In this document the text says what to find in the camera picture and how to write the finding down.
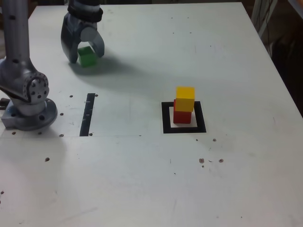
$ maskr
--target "white table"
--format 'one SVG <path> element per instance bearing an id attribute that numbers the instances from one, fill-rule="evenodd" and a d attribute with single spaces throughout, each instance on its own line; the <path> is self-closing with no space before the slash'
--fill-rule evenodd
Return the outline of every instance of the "white table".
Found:
<path id="1" fill-rule="evenodd" d="M 1 124 L 0 226 L 303 226 L 302 117 L 242 4 L 102 8 L 106 54 L 88 70 L 62 51 L 67 7 L 29 20 L 64 116 L 42 135 Z M 196 88 L 207 133 L 163 134 L 176 86 Z"/>

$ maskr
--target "black square marker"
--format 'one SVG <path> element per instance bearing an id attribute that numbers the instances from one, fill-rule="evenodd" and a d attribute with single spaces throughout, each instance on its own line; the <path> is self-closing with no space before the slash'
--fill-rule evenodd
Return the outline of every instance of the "black square marker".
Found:
<path id="1" fill-rule="evenodd" d="M 172 128 L 170 126 L 169 108 L 174 107 L 174 102 L 163 102 L 163 103 L 161 103 L 161 105 L 162 105 L 162 121 L 163 121 L 163 133 L 164 134 L 166 134 L 166 133 L 206 132 L 201 103 L 199 101 L 195 101 L 195 105 L 194 105 L 197 127 Z"/>

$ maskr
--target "black tape strip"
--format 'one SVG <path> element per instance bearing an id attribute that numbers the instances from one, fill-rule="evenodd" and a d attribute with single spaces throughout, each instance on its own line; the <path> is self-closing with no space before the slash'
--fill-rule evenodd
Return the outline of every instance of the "black tape strip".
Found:
<path id="1" fill-rule="evenodd" d="M 85 108 L 84 108 L 84 114 L 82 118 L 80 136 L 89 136 L 89 127 L 90 127 L 91 115 L 93 113 L 94 101 L 95 101 L 95 93 L 88 93 L 86 98 Z"/>
<path id="2" fill-rule="evenodd" d="M 201 103 L 195 101 L 194 109 L 196 115 L 197 127 L 180 127 L 172 128 L 170 125 L 169 108 L 174 106 L 174 102 L 163 102 L 162 105 L 162 121 L 163 133 L 199 133 L 206 132 Z"/>

